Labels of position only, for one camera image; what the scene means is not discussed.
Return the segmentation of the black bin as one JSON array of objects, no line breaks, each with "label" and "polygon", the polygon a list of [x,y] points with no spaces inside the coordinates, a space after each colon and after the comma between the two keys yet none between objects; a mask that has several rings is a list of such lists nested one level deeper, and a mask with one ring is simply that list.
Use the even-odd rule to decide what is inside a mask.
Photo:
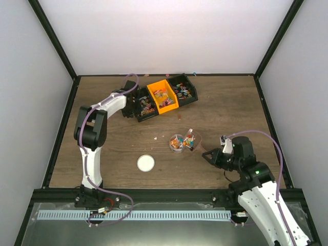
[{"label": "black bin", "polygon": [[177,97],[179,107],[198,100],[196,88],[186,74],[183,73],[169,77],[167,81]]},{"label": "black bin", "polygon": [[158,109],[148,88],[146,86],[141,87],[135,100],[134,116],[138,122],[142,122],[157,115],[159,115]]}]

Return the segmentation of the orange candy bin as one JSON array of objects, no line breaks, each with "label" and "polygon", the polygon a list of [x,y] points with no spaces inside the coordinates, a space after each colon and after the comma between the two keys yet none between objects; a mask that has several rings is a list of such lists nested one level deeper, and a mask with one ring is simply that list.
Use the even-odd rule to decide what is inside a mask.
[{"label": "orange candy bin", "polygon": [[166,79],[147,85],[159,114],[179,108],[177,96]]}]

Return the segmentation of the clear plastic cup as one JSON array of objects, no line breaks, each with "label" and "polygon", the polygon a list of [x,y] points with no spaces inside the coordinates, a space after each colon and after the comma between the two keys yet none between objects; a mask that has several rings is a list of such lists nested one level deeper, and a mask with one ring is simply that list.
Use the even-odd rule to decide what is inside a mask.
[{"label": "clear plastic cup", "polygon": [[174,153],[181,153],[184,150],[183,136],[180,134],[174,134],[169,141],[169,147]]}]

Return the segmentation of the white round lid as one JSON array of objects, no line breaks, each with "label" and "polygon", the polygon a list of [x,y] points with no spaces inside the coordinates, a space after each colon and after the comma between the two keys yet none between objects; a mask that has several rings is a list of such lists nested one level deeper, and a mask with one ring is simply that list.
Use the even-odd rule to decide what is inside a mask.
[{"label": "white round lid", "polygon": [[137,160],[137,168],[142,172],[149,172],[155,166],[155,160],[151,155],[142,155]]}]

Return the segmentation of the brown slotted scoop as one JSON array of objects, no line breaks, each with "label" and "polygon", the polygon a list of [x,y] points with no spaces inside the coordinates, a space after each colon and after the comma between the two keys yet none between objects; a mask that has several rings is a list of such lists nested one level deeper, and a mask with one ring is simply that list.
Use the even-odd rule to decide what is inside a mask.
[{"label": "brown slotted scoop", "polygon": [[183,147],[191,152],[199,151],[200,153],[206,152],[202,146],[202,137],[195,130],[189,129],[183,137]]}]

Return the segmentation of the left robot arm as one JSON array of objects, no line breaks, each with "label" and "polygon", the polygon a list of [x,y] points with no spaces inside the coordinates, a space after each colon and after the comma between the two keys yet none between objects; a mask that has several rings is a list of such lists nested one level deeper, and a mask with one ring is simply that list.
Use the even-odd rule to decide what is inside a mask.
[{"label": "left robot arm", "polygon": [[102,101],[81,106],[74,129],[74,139],[79,146],[83,160],[83,179],[81,186],[89,189],[87,202],[93,207],[104,203],[103,179],[100,173],[101,149],[107,138],[108,119],[118,111],[132,118],[136,110],[139,81],[125,80],[122,88],[114,90]]}]

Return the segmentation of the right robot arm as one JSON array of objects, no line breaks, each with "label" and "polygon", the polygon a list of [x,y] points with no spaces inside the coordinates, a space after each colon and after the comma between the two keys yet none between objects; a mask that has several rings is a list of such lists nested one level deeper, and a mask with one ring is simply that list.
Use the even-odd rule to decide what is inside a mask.
[{"label": "right robot arm", "polygon": [[248,137],[221,137],[221,147],[202,153],[211,165],[237,171],[240,179],[229,184],[228,202],[241,206],[261,230],[269,245],[310,245],[281,197],[269,167],[256,159]]}]

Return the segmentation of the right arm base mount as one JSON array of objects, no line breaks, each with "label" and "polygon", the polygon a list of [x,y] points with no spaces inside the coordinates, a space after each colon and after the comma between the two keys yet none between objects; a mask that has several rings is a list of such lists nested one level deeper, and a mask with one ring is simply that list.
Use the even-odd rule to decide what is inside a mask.
[{"label": "right arm base mount", "polygon": [[211,193],[212,204],[215,208],[239,207],[237,196],[231,189],[217,189]]}]

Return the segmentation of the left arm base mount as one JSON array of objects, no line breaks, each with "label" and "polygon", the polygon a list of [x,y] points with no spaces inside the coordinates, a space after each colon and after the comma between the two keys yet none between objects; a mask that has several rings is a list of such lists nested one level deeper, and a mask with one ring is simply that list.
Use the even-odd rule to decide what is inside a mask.
[{"label": "left arm base mount", "polygon": [[102,207],[117,208],[119,206],[119,195],[109,194],[98,189],[89,189],[84,186],[76,188],[76,208],[98,209]]}]

